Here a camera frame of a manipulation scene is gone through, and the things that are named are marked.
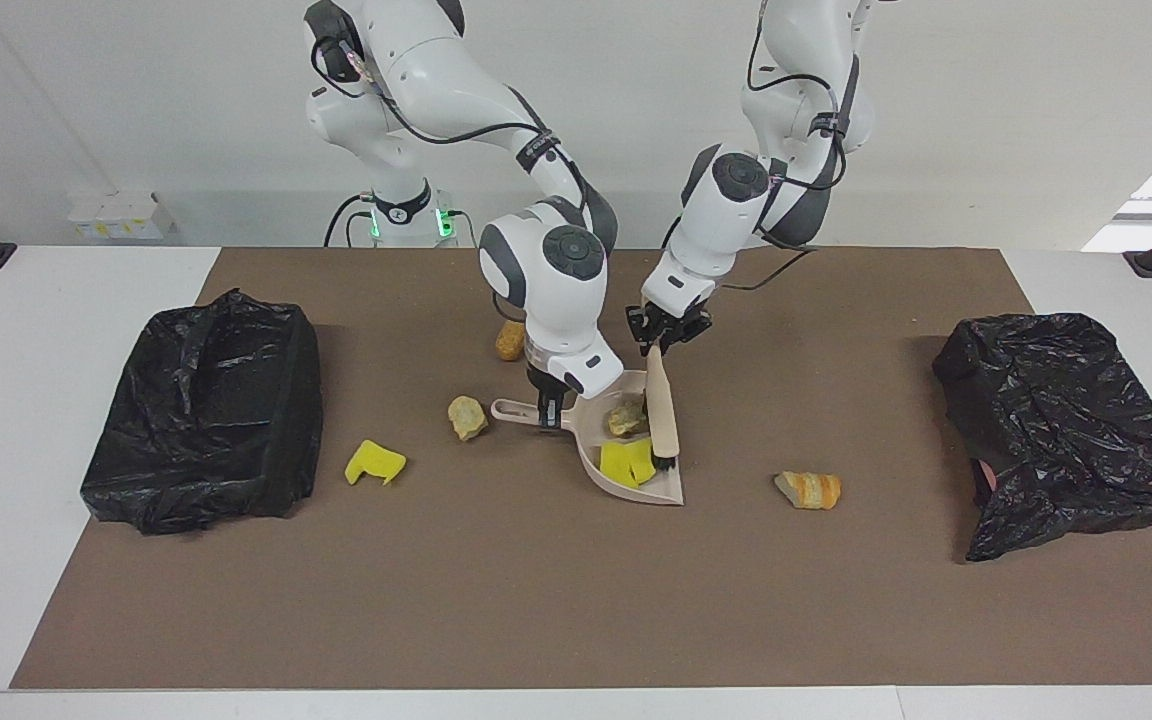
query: black plastic bag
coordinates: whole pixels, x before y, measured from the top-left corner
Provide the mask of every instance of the black plastic bag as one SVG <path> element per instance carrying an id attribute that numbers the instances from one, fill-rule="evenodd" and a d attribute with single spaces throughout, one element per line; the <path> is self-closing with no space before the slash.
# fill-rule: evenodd
<path id="1" fill-rule="evenodd" d="M 83 501 L 145 535 L 285 516 L 314 492 L 319 347 L 296 305 L 232 290 L 156 314 L 123 367 Z"/>
<path id="2" fill-rule="evenodd" d="M 975 467 L 968 560 L 1152 525 L 1152 401 L 1084 314 L 964 320 L 933 364 Z"/>

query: yellow sponge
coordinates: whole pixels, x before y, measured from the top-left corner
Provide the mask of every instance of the yellow sponge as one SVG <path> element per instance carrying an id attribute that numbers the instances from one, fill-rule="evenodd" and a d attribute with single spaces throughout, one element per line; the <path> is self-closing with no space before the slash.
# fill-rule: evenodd
<path id="1" fill-rule="evenodd" d="M 407 457 L 399 455 L 394 450 L 386 450 L 384 447 L 371 442 L 370 439 L 362 441 L 358 450 L 349 458 L 349 464 L 344 467 L 344 479 L 349 484 L 356 484 L 364 473 L 380 478 L 384 484 L 388 484 L 397 478 L 407 467 Z"/>
<path id="2" fill-rule="evenodd" d="M 628 488 L 637 488 L 655 475 L 652 438 L 637 442 L 607 442 L 600 452 L 598 470 Z"/>

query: bread piece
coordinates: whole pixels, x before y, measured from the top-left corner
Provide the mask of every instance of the bread piece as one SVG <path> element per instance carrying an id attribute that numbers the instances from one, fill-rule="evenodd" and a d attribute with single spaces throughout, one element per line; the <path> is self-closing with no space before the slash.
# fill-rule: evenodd
<path id="1" fill-rule="evenodd" d="M 461 438 L 461 442 L 479 437 L 479 433 L 488 426 L 488 416 L 483 412 L 479 401 L 463 395 L 448 406 L 447 419 L 452 420 L 452 429 L 456 430 L 456 437 Z"/>
<path id="2" fill-rule="evenodd" d="M 643 411 L 643 396 L 627 396 L 607 414 L 607 430 L 612 437 L 630 437 L 649 432 L 649 416 Z"/>
<path id="3" fill-rule="evenodd" d="M 506 320 L 497 334 L 497 355 L 506 363 L 513 363 L 522 357 L 522 348 L 526 342 L 526 325 Z"/>
<path id="4" fill-rule="evenodd" d="M 799 510 L 833 510 L 842 497 L 838 475 L 780 473 L 774 480 L 785 497 Z"/>

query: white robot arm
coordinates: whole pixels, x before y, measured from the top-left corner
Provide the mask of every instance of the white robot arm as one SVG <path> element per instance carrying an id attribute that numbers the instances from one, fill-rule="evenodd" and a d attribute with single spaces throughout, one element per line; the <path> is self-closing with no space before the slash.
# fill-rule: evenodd
<path id="1" fill-rule="evenodd" d="M 556 427 L 568 388 L 591 397 L 623 370 L 597 324 L 616 214 L 524 97 L 467 53 L 458 0 L 320 0 L 305 22 L 311 63 L 335 90 L 316 90 L 308 116 L 371 169 L 384 236 L 438 237 L 429 180 L 391 135 L 402 129 L 503 147 L 547 196 L 486 225 L 479 258 L 493 291 L 526 311 L 526 373 L 541 425 Z"/>
<path id="2" fill-rule="evenodd" d="M 759 151 L 705 149 L 682 191 L 682 215 L 666 252 L 630 306 L 646 354 L 708 328 L 705 309 L 736 253 L 758 233 L 774 247 L 803 247 L 819 232 L 846 154 L 863 145 L 873 111 L 858 85 L 861 38 L 874 0 L 764 0 L 741 108 Z M 776 67 L 760 68 L 764 36 Z"/>

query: yellow object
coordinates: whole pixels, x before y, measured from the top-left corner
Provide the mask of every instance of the yellow object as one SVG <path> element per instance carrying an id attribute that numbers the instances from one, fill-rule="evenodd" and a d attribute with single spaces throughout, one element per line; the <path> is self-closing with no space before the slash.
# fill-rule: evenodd
<path id="1" fill-rule="evenodd" d="M 362 475 L 369 473 L 371 477 L 380 478 L 388 486 L 406 467 L 407 457 L 397 455 L 394 450 L 386 450 L 366 439 L 344 467 L 344 479 L 353 485 L 357 484 Z"/>
<path id="2" fill-rule="evenodd" d="M 452 401 L 447 407 L 447 419 L 452 420 L 452 429 L 456 430 L 456 437 L 461 442 L 471 441 L 488 426 L 488 416 L 483 412 L 479 401 L 462 395 Z"/>
<path id="3" fill-rule="evenodd" d="M 649 416 L 643 411 L 642 395 L 630 396 L 607 414 L 607 430 L 613 437 L 630 437 L 649 432 Z"/>
<path id="4" fill-rule="evenodd" d="M 799 510 L 833 510 L 842 497 L 838 475 L 780 473 L 774 480 L 785 497 Z"/>
<path id="5" fill-rule="evenodd" d="M 506 363 L 513 363 L 522 357 L 522 348 L 526 344 L 526 325 L 506 320 L 497 334 L 497 356 Z"/>
<path id="6" fill-rule="evenodd" d="M 655 475 L 655 465 L 652 464 L 652 441 L 641 439 L 637 442 L 604 444 L 598 471 L 622 486 L 638 488 Z"/>

